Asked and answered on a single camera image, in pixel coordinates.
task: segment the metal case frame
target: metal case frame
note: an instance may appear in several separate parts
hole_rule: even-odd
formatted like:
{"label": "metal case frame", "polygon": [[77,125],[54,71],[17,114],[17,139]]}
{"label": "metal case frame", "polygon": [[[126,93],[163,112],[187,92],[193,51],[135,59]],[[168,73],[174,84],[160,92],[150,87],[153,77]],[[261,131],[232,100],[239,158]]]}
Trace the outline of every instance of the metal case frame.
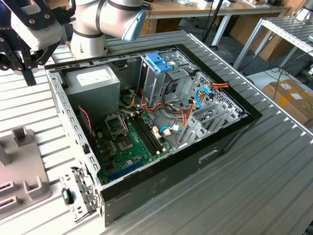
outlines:
{"label": "metal case frame", "polygon": [[[142,51],[137,50],[134,52],[136,55],[140,55],[140,53],[143,54],[144,52],[166,51],[171,48],[178,49],[214,81],[224,83],[215,72],[184,45],[172,45]],[[62,73],[74,70],[78,64],[80,67],[100,65],[108,61],[131,57],[132,55],[131,52],[128,52],[127,54],[118,56],[90,58],[45,67],[45,69],[48,70],[47,76],[51,90],[54,91],[52,95],[57,106],[59,117],[70,138],[71,146],[73,146],[77,153],[77,160],[80,161],[81,165],[86,164],[88,169],[92,169],[89,173],[94,180],[97,179],[96,173],[99,171],[100,165],[92,151],[85,151],[86,147],[87,149],[89,148],[89,143],[81,128],[77,129],[80,125],[62,89]],[[211,161],[227,152],[262,116],[259,111],[241,97],[233,88],[230,87],[227,90],[227,94],[243,107],[248,114],[247,117],[240,119],[236,123],[190,146],[183,146],[179,151],[169,154],[166,158],[156,161],[153,164],[148,164],[146,167],[142,167],[140,171],[124,176],[123,179],[116,180],[114,184],[109,183],[97,187],[97,190],[101,193],[101,197],[100,195],[95,195],[93,200],[96,200],[98,206],[101,206],[101,214],[105,219],[106,226],[197,172]]]}

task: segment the desk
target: desk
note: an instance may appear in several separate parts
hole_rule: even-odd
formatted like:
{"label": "desk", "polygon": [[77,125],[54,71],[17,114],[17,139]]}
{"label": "desk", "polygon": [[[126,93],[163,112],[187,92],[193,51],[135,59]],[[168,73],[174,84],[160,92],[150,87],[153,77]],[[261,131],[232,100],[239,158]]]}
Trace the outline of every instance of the desk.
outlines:
{"label": "desk", "polygon": [[[208,16],[210,7],[201,9],[197,3],[192,5],[181,5],[178,2],[162,2],[155,1],[151,3],[151,15],[153,19],[167,19],[167,18],[184,18],[184,17],[201,17]],[[233,15],[252,15],[252,14],[264,14],[264,13],[279,13],[279,17],[284,16],[290,9],[289,6],[277,7],[271,6],[270,8],[254,8],[249,4],[244,3],[241,0],[237,0],[235,3],[231,3],[229,7],[221,8],[218,12],[218,16],[223,16],[220,27],[215,35],[212,45],[217,45],[225,31],[225,28]],[[211,16],[214,14],[215,9],[212,8]]]}
{"label": "desk", "polygon": [[[11,70],[0,71],[0,136],[19,125],[34,130],[52,190],[50,198],[0,220],[1,235],[297,235],[306,229],[313,217],[312,133],[191,34],[108,40],[116,54],[175,43],[189,48],[263,114],[253,129],[230,152],[109,227],[96,213],[75,224],[58,179],[73,166],[75,154],[45,71],[40,67],[33,87]],[[73,60],[66,46],[53,58]]]}

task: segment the metal rack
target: metal rack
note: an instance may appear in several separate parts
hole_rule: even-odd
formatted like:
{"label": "metal rack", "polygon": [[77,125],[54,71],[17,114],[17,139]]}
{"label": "metal rack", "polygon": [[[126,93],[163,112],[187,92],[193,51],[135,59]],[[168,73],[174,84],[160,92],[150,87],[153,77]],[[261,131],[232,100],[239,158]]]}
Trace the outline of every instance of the metal rack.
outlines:
{"label": "metal rack", "polygon": [[264,18],[260,19],[245,47],[238,56],[234,64],[235,69],[238,69],[242,63],[263,26],[269,29],[269,32],[255,51],[255,54],[258,54],[258,52],[263,49],[273,34],[277,34],[295,46],[282,62],[281,67],[285,65],[297,48],[313,56],[313,43],[308,40],[308,36],[313,34],[313,21],[309,24],[303,24],[294,17]]}
{"label": "metal rack", "polygon": [[[73,165],[45,71],[27,87],[0,72],[0,135],[26,125],[35,132],[52,196],[0,221],[0,234],[301,234],[313,218],[313,134],[206,45],[183,31],[108,41],[112,53],[184,44],[254,105],[263,117],[229,153],[105,228],[93,214],[75,224],[61,196],[59,175]],[[56,62],[72,60],[67,47]]]}

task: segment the blue cable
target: blue cable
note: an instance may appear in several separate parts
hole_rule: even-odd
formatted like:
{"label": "blue cable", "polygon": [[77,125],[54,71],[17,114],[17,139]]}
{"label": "blue cable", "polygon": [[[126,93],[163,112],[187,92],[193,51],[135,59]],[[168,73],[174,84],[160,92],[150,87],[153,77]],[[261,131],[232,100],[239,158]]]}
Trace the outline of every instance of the blue cable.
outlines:
{"label": "blue cable", "polygon": [[160,132],[162,133],[165,129],[170,128],[169,126],[162,126],[160,129]]}
{"label": "blue cable", "polygon": [[199,108],[202,109],[202,105],[201,105],[201,103],[200,103],[200,101],[199,101],[199,98],[198,98],[199,91],[204,91],[204,92],[207,93],[207,94],[214,93],[214,92],[212,92],[212,91],[209,89],[209,87],[208,87],[207,85],[205,85],[205,88],[199,88],[199,89],[197,90],[197,92],[196,92],[196,103],[197,103],[197,105],[199,106]]}
{"label": "blue cable", "polygon": [[160,129],[160,132],[162,133],[165,129],[167,129],[167,128],[169,128],[169,126],[163,126],[163,127],[161,127],[161,129]]}

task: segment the blue drive bay latch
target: blue drive bay latch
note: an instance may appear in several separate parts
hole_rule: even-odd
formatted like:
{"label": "blue drive bay latch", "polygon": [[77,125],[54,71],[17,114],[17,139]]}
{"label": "blue drive bay latch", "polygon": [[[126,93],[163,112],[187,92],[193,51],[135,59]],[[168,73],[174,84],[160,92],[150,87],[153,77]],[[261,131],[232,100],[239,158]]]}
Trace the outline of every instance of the blue drive bay latch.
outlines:
{"label": "blue drive bay latch", "polygon": [[157,53],[146,55],[146,59],[158,72],[168,72],[174,69],[173,66],[168,65],[165,59]]}

